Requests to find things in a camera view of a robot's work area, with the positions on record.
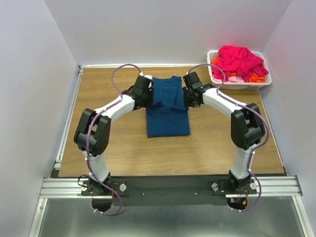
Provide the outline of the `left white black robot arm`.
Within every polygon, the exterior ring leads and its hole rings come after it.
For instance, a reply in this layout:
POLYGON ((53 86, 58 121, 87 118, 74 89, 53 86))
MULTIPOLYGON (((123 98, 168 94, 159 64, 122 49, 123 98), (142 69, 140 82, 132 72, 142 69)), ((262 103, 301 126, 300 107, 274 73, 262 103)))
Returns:
POLYGON ((85 155, 92 188, 97 194, 114 191, 110 187, 110 172, 104 157, 112 124, 127 113, 152 107, 153 85, 153 77, 141 73, 135 84, 111 103, 96 110, 85 109, 82 112, 74 142, 85 155))

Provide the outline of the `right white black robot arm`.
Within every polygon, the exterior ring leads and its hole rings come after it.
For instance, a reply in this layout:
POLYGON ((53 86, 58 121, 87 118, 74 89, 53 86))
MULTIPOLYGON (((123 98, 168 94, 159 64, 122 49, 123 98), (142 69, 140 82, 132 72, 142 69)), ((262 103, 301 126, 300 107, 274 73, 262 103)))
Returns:
POLYGON ((186 107, 196 108, 205 104, 230 119, 231 140, 237 149, 233 166, 224 183, 227 191, 237 194, 251 182, 253 157, 266 135, 267 122, 256 104, 239 102, 211 84, 204 85, 196 72, 187 73, 183 79, 186 85, 183 87, 186 107))

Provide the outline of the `blue t-shirt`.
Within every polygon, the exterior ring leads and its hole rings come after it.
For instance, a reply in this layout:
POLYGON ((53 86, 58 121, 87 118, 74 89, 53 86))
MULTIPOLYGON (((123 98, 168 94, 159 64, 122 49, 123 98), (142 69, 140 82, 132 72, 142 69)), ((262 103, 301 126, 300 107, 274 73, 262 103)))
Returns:
POLYGON ((146 109, 147 136, 190 135, 188 108, 184 106, 181 77, 154 78, 153 106, 146 109))

